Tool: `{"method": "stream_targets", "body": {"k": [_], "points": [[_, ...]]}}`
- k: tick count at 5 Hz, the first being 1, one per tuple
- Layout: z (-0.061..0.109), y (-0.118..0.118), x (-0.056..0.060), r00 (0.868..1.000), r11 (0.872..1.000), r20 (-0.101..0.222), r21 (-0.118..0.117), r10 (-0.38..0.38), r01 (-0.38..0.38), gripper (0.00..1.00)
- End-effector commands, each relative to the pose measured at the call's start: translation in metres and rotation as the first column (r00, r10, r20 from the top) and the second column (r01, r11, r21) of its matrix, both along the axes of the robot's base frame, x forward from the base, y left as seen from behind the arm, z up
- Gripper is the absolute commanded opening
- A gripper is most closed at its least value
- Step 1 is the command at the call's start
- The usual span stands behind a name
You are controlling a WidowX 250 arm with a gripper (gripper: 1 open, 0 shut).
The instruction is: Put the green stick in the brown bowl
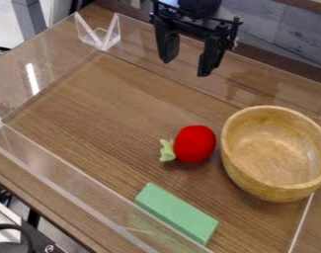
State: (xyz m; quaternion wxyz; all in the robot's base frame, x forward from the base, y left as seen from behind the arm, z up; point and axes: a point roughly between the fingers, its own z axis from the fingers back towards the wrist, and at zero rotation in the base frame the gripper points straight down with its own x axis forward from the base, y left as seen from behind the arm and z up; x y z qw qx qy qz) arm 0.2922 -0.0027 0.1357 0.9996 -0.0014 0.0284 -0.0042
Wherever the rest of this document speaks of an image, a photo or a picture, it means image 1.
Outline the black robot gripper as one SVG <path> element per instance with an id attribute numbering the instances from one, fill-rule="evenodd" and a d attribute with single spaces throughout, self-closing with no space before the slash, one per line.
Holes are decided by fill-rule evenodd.
<path id="1" fill-rule="evenodd" d="M 206 38 L 198 61 L 198 77 L 206 77 L 219 66 L 224 48 L 234 49 L 243 18 L 222 4 L 223 0 L 151 0 L 152 16 L 178 22 L 178 30 L 196 38 Z M 155 21 L 159 58 L 170 63 L 178 56 L 179 35 L 171 22 Z"/>

